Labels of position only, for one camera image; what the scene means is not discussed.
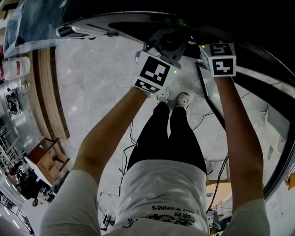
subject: person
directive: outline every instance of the person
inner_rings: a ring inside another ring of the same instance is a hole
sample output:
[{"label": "person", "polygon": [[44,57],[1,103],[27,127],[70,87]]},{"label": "person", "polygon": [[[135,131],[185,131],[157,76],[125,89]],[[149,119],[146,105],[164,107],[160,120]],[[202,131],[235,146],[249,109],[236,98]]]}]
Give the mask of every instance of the person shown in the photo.
[{"label": "person", "polygon": [[7,179],[9,179],[9,181],[14,185],[14,186],[17,186],[20,182],[17,181],[15,179],[15,177],[13,176],[13,172],[5,172],[5,175],[7,176]]},{"label": "person", "polygon": [[[230,163],[233,215],[223,235],[270,235],[262,192],[263,155],[231,78],[215,78],[221,98]],[[110,236],[207,236],[206,165],[186,117],[182,94],[170,118],[165,90],[130,156]],[[147,95],[130,91],[87,134],[73,170],[50,205],[41,236],[97,236],[101,174]]]}]

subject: white container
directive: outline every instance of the white container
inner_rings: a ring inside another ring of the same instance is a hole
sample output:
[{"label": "white container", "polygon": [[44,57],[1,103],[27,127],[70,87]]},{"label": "white container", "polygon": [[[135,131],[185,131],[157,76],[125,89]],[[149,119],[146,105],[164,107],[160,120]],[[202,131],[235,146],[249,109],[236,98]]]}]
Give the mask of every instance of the white container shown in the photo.
[{"label": "white container", "polygon": [[12,58],[2,65],[0,77],[5,80],[16,79],[28,74],[30,69],[31,62],[28,57]]}]

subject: shoe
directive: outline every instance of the shoe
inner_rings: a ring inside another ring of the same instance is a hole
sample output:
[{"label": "shoe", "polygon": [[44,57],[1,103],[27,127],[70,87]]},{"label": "shoe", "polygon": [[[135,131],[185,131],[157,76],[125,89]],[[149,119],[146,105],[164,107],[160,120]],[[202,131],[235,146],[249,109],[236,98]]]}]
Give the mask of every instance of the shoe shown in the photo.
[{"label": "shoe", "polygon": [[185,110],[189,107],[189,95],[187,93],[180,94],[176,107],[183,107]]},{"label": "shoe", "polygon": [[168,104],[168,98],[169,98],[169,89],[165,88],[157,94],[157,104],[161,102]]}]

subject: white t-shirt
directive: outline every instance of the white t-shirt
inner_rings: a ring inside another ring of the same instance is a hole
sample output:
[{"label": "white t-shirt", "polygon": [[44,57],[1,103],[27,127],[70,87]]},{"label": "white t-shirt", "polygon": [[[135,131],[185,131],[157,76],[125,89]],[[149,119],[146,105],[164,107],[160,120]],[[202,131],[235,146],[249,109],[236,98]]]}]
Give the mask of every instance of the white t-shirt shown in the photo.
[{"label": "white t-shirt", "polygon": [[[169,160],[143,160],[124,177],[114,230],[108,236],[208,236],[206,175],[198,167]],[[50,205],[41,236],[98,236],[97,184],[72,171]],[[223,235],[270,234],[264,199],[240,206]]]}]

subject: black leggings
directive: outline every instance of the black leggings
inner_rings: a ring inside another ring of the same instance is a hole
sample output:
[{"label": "black leggings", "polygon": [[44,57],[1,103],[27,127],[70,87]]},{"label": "black leggings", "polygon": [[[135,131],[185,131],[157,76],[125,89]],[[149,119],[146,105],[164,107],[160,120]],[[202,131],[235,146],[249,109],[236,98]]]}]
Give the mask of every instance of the black leggings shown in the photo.
[{"label": "black leggings", "polygon": [[170,117],[171,135],[168,138],[167,125],[169,107],[159,103],[153,115],[144,126],[130,156],[127,170],[141,160],[173,160],[195,165],[207,173],[199,143],[188,124],[186,111],[175,108]]}]

